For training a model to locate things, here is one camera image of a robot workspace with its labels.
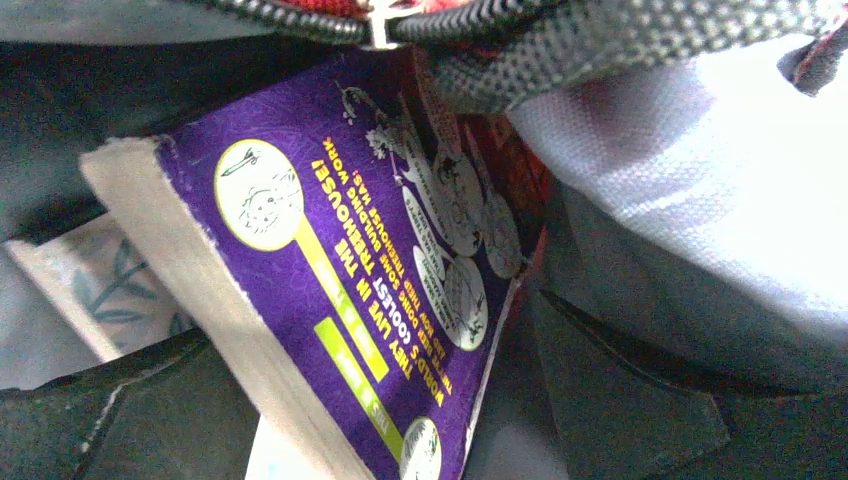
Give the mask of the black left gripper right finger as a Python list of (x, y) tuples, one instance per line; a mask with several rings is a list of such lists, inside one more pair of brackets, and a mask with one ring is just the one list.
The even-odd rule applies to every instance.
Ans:
[(574, 479), (843, 479), (847, 397), (727, 375), (530, 293)]

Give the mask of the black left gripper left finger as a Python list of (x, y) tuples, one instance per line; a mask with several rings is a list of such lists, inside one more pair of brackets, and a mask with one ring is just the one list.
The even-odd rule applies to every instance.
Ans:
[(241, 479), (259, 413), (192, 329), (1, 392), (4, 479)]

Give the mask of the floral cover book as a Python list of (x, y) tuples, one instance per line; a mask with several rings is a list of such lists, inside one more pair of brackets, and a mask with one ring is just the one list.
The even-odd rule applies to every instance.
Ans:
[(103, 362), (195, 327), (109, 214), (40, 244), (9, 240), (4, 248)]

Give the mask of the purple cover book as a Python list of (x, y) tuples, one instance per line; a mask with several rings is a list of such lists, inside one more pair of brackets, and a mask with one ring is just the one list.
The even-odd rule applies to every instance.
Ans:
[(278, 429), (282, 479), (458, 479), (551, 185), (420, 48), (339, 54), (80, 169)]

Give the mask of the red backpack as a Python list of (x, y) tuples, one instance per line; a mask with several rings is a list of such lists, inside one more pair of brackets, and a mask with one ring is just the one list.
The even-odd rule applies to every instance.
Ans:
[[(5, 1), (2, 287), (40, 292), (5, 242), (109, 214), (84, 154), (407, 48), (551, 180), (458, 479), (574, 479), (538, 289), (713, 371), (847, 397), (843, 1)], [(1, 332), (1, 392), (108, 363), (49, 301), (4, 290)]]

